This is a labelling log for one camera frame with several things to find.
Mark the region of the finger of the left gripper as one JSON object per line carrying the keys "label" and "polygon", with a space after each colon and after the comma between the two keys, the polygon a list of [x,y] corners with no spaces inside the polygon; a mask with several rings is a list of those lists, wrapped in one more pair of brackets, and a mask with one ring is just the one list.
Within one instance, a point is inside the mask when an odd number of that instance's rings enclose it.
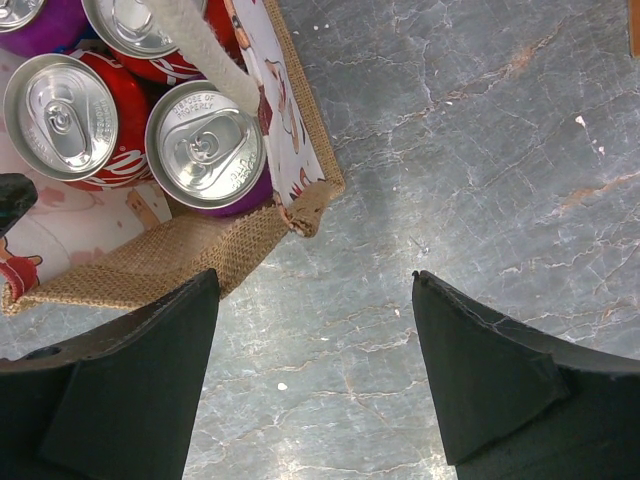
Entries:
{"label": "finger of the left gripper", "polygon": [[0,229],[6,235],[36,204],[38,192],[34,183],[20,173],[0,175]]}

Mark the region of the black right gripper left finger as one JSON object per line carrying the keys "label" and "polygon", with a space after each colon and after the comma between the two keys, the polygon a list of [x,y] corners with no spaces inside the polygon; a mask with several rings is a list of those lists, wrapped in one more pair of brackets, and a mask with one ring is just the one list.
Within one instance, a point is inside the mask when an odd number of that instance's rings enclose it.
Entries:
{"label": "black right gripper left finger", "polygon": [[219,309],[207,270],[66,341],[1,362],[5,479],[179,479]]}

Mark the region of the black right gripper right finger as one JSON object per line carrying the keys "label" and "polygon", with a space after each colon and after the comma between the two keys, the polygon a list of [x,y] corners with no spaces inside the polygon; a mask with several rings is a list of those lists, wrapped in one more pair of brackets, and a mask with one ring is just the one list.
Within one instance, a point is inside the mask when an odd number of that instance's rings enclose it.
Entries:
{"label": "black right gripper right finger", "polygon": [[639,364],[546,334],[428,271],[412,305],[446,461],[461,479],[635,479]]}

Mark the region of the red cola can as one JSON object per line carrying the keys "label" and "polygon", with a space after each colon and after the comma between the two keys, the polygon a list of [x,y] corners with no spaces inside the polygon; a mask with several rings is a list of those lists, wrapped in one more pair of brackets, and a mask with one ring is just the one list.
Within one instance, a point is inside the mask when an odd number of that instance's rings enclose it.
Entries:
{"label": "red cola can", "polygon": [[200,76],[144,2],[87,0],[82,6],[91,27],[131,73],[170,87]]}
{"label": "red cola can", "polygon": [[152,102],[114,57],[87,49],[37,55],[9,78],[4,116],[23,161],[87,191],[152,181],[145,129]]}

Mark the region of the purple soda can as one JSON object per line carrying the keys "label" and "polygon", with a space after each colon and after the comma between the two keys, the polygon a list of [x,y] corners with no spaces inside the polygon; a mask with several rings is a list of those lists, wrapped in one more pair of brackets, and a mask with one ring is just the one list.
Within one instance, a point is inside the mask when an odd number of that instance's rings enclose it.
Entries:
{"label": "purple soda can", "polygon": [[159,98],[147,120],[145,149],[164,192],[199,213],[243,214],[271,198],[257,118],[206,80],[183,83]]}
{"label": "purple soda can", "polygon": [[94,39],[80,0],[1,2],[1,48],[15,55],[59,53]]}

